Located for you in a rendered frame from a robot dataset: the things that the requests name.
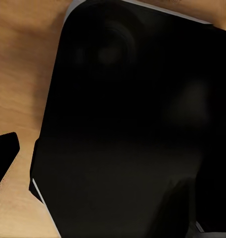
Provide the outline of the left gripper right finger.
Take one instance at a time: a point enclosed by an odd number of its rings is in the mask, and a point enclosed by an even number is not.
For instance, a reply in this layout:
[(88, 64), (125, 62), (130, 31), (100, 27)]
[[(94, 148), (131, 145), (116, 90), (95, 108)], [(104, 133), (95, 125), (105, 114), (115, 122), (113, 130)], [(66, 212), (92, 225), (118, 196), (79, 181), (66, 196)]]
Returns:
[(216, 149), (226, 163), (226, 132), (220, 132)]

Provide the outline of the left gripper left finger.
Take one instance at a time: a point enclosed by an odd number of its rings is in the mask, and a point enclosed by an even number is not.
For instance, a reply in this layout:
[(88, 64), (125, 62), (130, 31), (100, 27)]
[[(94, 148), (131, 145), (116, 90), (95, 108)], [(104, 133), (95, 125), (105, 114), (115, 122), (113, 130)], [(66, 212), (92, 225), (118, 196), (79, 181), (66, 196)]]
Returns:
[(0, 182), (20, 150), (16, 132), (0, 135)]

